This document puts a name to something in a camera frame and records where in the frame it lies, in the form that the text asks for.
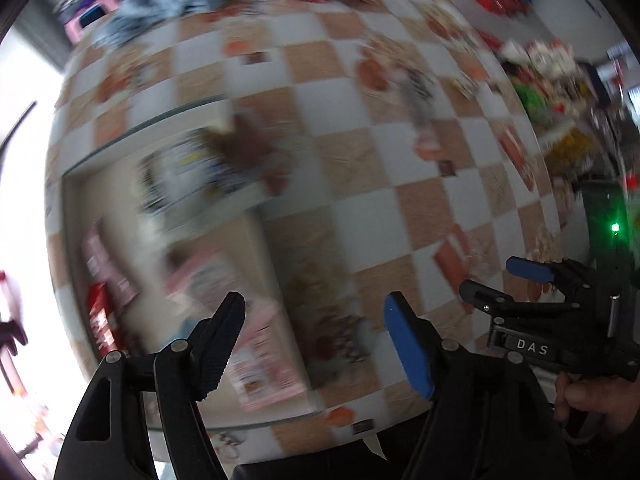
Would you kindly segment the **person's right hand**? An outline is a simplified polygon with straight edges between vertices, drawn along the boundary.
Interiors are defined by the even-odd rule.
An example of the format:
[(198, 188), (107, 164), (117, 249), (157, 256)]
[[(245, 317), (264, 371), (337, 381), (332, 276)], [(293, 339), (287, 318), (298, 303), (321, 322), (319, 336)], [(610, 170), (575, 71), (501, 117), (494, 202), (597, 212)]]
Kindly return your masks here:
[(564, 422), (570, 410), (600, 414), (613, 432), (627, 430), (639, 411), (639, 381), (623, 378), (573, 380), (566, 373), (555, 381), (554, 417)]

